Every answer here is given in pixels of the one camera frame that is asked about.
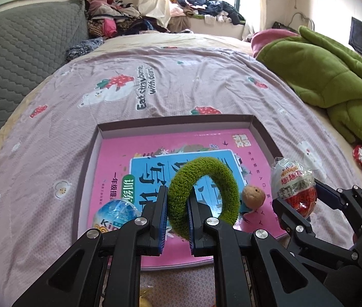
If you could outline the pink pillow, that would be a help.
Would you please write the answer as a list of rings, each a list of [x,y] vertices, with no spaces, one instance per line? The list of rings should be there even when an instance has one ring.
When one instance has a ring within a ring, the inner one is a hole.
[[[271,42],[287,37],[296,37],[298,34],[286,29],[270,28],[256,33],[251,40],[253,57],[256,58],[260,51]]]

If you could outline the clothes pile on windowsill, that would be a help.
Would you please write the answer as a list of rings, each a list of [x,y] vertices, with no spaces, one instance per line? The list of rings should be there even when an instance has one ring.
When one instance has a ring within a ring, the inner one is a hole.
[[[245,18],[228,2],[220,0],[169,0],[172,17],[204,19],[210,24],[215,21],[244,25]]]

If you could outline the pink strawberry print bedsheet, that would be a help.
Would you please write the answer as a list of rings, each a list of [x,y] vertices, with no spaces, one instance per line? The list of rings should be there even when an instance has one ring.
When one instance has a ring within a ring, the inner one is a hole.
[[[232,49],[100,50],[57,70],[0,131],[0,306],[72,244],[79,176],[96,126],[197,117],[200,107],[256,116],[281,153],[329,186],[362,187],[351,149],[277,75]]]

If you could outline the yellow rice cracker packet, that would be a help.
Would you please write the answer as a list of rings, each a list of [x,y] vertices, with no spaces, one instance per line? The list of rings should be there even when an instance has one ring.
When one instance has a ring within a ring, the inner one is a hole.
[[[139,307],[153,307],[152,303],[147,299],[148,290],[141,290],[139,294]]]

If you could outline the pink and blue book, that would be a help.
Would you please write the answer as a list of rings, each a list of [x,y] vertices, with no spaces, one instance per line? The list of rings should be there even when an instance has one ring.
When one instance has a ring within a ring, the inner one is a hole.
[[[186,162],[215,157],[232,172],[242,189],[261,188],[266,201],[257,210],[239,210],[235,229],[265,229],[275,238],[285,235],[272,209],[270,167],[280,152],[267,132],[254,125],[209,131],[123,135],[99,132],[92,149],[81,201],[78,232],[92,227],[94,214],[111,200],[126,200],[142,212],[154,202],[161,186],[170,185]]]

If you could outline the small red-white surprise egg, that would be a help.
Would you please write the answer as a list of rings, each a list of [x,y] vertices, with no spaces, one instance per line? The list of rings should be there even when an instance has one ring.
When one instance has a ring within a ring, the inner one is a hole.
[[[276,157],[271,167],[270,186],[273,199],[282,199],[304,218],[315,208],[317,190],[313,172],[300,162]]]

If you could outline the large blue-red surprise egg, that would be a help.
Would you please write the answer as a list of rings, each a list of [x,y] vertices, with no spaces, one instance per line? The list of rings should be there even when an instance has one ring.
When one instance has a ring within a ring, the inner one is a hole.
[[[111,232],[140,215],[141,212],[133,203],[121,199],[111,200],[94,214],[92,227],[101,233]]]

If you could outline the green fleece blanket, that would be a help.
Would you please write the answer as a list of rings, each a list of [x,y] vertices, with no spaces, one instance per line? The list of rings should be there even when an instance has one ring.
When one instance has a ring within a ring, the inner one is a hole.
[[[256,59],[300,97],[325,109],[349,142],[362,141],[362,57],[305,26],[265,45]]]

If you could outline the grey quilted headboard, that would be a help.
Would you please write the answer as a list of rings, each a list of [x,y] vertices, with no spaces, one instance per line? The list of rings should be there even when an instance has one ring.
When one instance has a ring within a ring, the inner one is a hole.
[[[0,12],[0,129],[40,82],[86,40],[85,0],[44,2]]]

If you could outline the brown walnut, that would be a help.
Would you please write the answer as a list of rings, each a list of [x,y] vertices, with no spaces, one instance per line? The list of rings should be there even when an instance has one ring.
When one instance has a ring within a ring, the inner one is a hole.
[[[260,208],[266,199],[265,192],[259,187],[247,185],[242,191],[242,201],[251,210],[257,210]]]

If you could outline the clothes pile beside bed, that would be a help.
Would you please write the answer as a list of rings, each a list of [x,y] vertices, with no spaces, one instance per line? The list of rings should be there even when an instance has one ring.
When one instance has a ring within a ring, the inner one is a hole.
[[[122,0],[85,0],[85,10],[91,39],[168,32],[158,20],[143,16],[134,4],[125,4]]]

